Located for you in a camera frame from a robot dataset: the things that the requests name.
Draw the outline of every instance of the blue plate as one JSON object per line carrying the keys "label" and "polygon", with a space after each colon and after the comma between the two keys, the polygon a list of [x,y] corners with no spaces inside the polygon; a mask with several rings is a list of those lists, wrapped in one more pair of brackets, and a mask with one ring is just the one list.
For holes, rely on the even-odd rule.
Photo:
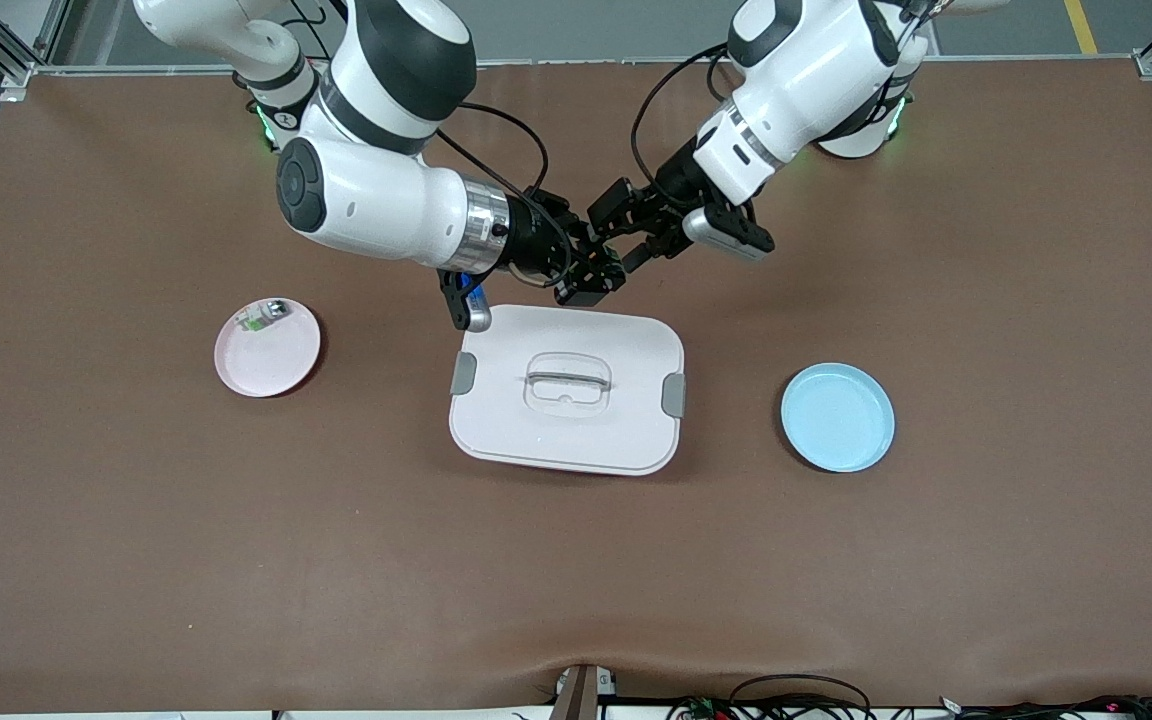
{"label": "blue plate", "polygon": [[896,437],[896,414],[881,384],[840,363],[813,365],[791,379],[781,425],[805,461],[833,473],[872,467]]}

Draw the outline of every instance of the brown table surface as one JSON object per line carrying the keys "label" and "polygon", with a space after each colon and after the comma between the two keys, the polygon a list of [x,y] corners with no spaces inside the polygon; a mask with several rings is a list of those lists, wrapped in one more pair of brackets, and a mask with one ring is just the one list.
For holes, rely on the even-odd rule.
{"label": "brown table surface", "polygon": [[[660,73],[495,68],[475,97],[584,209],[634,174]],[[0,711],[503,705],[577,661],[622,692],[1152,694],[1152,85],[1026,61],[916,91],[880,156],[774,179],[764,264],[692,249],[604,302],[670,324],[689,377],[675,460],[616,479],[457,450],[433,270],[289,232],[229,78],[36,78],[0,111]],[[698,73],[664,92],[650,162],[712,108]],[[461,115],[526,182],[526,138]],[[329,347],[252,401],[211,347],[270,295]],[[809,470],[773,420],[818,361],[890,393],[866,473]]]}

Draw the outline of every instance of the black cable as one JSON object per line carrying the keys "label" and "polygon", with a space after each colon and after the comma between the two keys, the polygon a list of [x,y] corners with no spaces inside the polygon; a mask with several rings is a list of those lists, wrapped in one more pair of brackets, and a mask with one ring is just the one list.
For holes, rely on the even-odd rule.
{"label": "black cable", "polygon": [[835,700],[835,698],[828,698],[826,696],[817,696],[817,694],[799,694],[799,696],[794,696],[794,694],[786,694],[785,696],[764,698],[763,702],[780,702],[780,705],[785,706],[786,703],[791,703],[795,700],[795,698],[796,700],[804,700],[804,698],[806,698],[808,702],[802,702],[801,705],[819,705],[818,707],[816,707],[817,710],[826,710],[826,706],[824,706],[823,703],[818,702],[818,700],[825,700],[825,702],[832,702],[833,707],[844,707],[844,708],[856,707],[861,712],[864,712],[867,720],[874,720],[873,705],[872,703],[869,702],[869,696],[867,694],[865,694],[865,691],[863,691],[863,689],[859,689],[858,687],[852,685],[849,682],[846,682],[846,680],[827,679],[827,676],[824,675],[812,675],[805,673],[782,673],[776,675],[761,675],[758,679],[745,680],[744,683],[741,683],[735,688],[733,688],[732,694],[728,694],[727,696],[727,702],[735,703],[736,696],[742,691],[742,689],[753,687],[760,683],[778,682],[779,680],[809,680],[809,682],[813,683],[826,683],[826,684],[838,685],[840,688],[846,688],[849,689],[849,691],[855,692],[856,696],[861,697],[861,700],[864,703],[864,705],[856,706],[855,703],[839,702]]}
{"label": "black cable", "polygon": [[1066,720],[1067,717],[1085,720],[1082,712],[1126,712],[1135,720],[1152,720],[1152,697],[1101,696],[1073,705],[1021,705],[1007,707],[963,707],[955,720]]}
{"label": "black cable", "polygon": [[317,31],[317,28],[314,28],[316,24],[323,24],[324,22],[326,22],[326,18],[328,18],[328,13],[323,9],[323,5],[319,5],[319,10],[320,13],[323,13],[323,17],[317,20],[317,22],[310,22],[310,17],[305,14],[305,10],[301,9],[301,3],[297,3],[297,0],[291,0],[291,6],[293,8],[296,8],[296,14],[301,15],[301,20],[296,20],[296,22],[303,22],[305,23],[306,28],[310,28],[310,35],[314,37],[314,40],[317,41],[317,44],[319,44],[319,47],[321,47],[323,50],[324,60],[331,60],[332,53],[329,53],[328,46],[323,44],[323,38],[319,36],[319,31]]}
{"label": "black cable", "polygon": [[723,55],[721,53],[713,55],[713,58],[708,60],[708,69],[705,70],[705,88],[708,88],[708,93],[714,96],[714,100],[720,103],[722,100],[727,100],[727,96],[722,94],[722,92],[718,92],[717,88],[714,88],[714,70],[718,69],[718,61],[722,59]]}
{"label": "black cable", "polygon": [[319,5],[319,18],[317,20],[310,20],[303,17],[302,14],[302,17],[300,18],[283,20],[283,22],[280,22],[278,24],[280,24],[280,26],[294,26],[294,24],[305,23],[308,26],[319,26],[320,24],[324,24],[326,22],[328,22],[328,13],[326,12],[326,8],[324,8],[323,5]]}
{"label": "black cable", "polygon": [[535,129],[526,126],[522,120],[514,118],[511,114],[506,113],[503,109],[492,108],[488,105],[479,105],[477,103],[461,103],[461,108],[479,111],[479,113],[488,113],[490,115],[495,115],[503,120],[508,120],[509,123],[514,123],[522,132],[526,132],[526,136],[531,138],[531,142],[536,143],[536,150],[540,151],[540,172],[536,173],[536,180],[531,183],[531,187],[540,187],[540,183],[545,182],[545,176],[550,173],[550,151],[545,149],[545,142],[540,141],[540,136],[536,135]]}
{"label": "black cable", "polygon": [[539,202],[532,200],[531,195],[522,192],[521,190],[518,190],[517,187],[515,187],[513,182],[509,182],[503,176],[500,176],[500,173],[490,168],[488,165],[485,164],[483,160],[475,158],[472,152],[465,150],[465,147],[462,147],[460,142],[453,141],[452,137],[448,137],[447,132],[444,132],[442,129],[439,129],[439,131],[435,132],[435,135],[438,135],[440,141],[447,143],[447,145],[452,150],[456,150],[458,154],[462,156],[462,158],[465,158],[468,161],[473,164],[475,168],[480,169],[484,173],[488,174],[490,179],[494,179],[494,181],[500,183],[500,185],[506,188],[506,190],[518,196],[518,200],[522,200],[522,204],[526,205],[526,207],[530,209],[532,213],[539,214],[540,218],[545,220],[545,222],[550,223],[550,227],[554,228],[554,232],[558,233],[558,236],[563,238],[563,256],[564,256],[563,270],[561,273],[558,273],[553,278],[550,278],[548,281],[545,281],[544,285],[541,285],[540,287],[554,287],[559,282],[562,282],[562,279],[567,275],[567,273],[571,272],[573,265],[576,264],[576,260],[575,258],[573,258],[571,237],[568,237],[567,232],[564,232],[563,228],[559,227],[558,220],[554,219],[553,215],[551,215],[547,210],[541,209]]}
{"label": "black cable", "polygon": [[660,82],[652,88],[652,92],[647,92],[647,96],[643,100],[643,106],[639,108],[639,114],[637,114],[637,118],[634,119],[634,126],[630,128],[630,152],[634,154],[635,162],[639,165],[639,170],[643,172],[643,176],[647,179],[647,183],[652,185],[653,190],[658,191],[660,197],[664,197],[664,199],[673,206],[684,206],[685,204],[666,192],[664,188],[660,187],[660,183],[657,182],[652,170],[649,169],[649,165],[643,161],[643,154],[639,152],[639,127],[643,126],[643,119],[649,113],[649,106],[652,106],[652,100],[655,99],[655,96],[659,94],[660,90],[662,90],[662,88],[666,86],[670,79],[675,78],[675,76],[677,76],[679,73],[682,73],[682,70],[689,67],[689,65],[695,63],[696,60],[708,58],[714,54],[721,54],[723,51],[727,51],[726,41],[714,45],[713,47],[702,50],[700,53],[696,53],[695,55],[691,55],[691,58],[675,65],[675,67],[666,73],[664,77],[660,78]]}
{"label": "black cable", "polygon": [[679,698],[677,702],[673,703],[673,707],[669,708],[669,712],[664,715],[664,720],[673,720],[673,714],[684,707],[689,702],[691,702],[690,697]]}

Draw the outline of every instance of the gray latch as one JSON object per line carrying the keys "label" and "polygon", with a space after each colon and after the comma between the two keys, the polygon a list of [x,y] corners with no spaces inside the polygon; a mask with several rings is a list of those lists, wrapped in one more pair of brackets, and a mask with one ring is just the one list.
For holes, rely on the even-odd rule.
{"label": "gray latch", "polygon": [[465,395],[473,389],[473,376],[479,372],[479,359],[472,353],[456,354],[456,369],[452,370],[452,395]]}
{"label": "gray latch", "polygon": [[687,402],[687,378],[682,373],[670,373],[660,382],[660,410],[672,418],[682,419],[682,407]]}

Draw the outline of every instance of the silver metal ring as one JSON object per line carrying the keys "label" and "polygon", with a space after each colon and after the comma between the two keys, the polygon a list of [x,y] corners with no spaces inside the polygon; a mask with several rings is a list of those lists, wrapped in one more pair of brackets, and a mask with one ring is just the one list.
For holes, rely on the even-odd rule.
{"label": "silver metal ring", "polygon": [[753,129],[749,127],[749,122],[745,120],[745,115],[740,114],[740,109],[736,108],[736,103],[734,103],[730,97],[728,97],[727,100],[723,100],[723,104],[719,109],[727,113],[727,118],[732,121],[732,126],[735,126],[736,132],[740,132],[741,139],[750,146],[750,150],[753,150],[759,160],[771,165],[773,170],[780,170],[785,167],[785,162],[782,162],[780,158],[776,158],[776,156],[773,156],[772,151],[767,150],[767,147],[763,145],[763,141],[759,141],[758,136],[755,135]]}
{"label": "silver metal ring", "polygon": [[[465,179],[465,232],[461,234],[461,245],[444,264],[444,270],[485,273],[492,270],[505,250],[509,234],[509,202],[499,187]],[[507,232],[493,232],[502,227]]]}

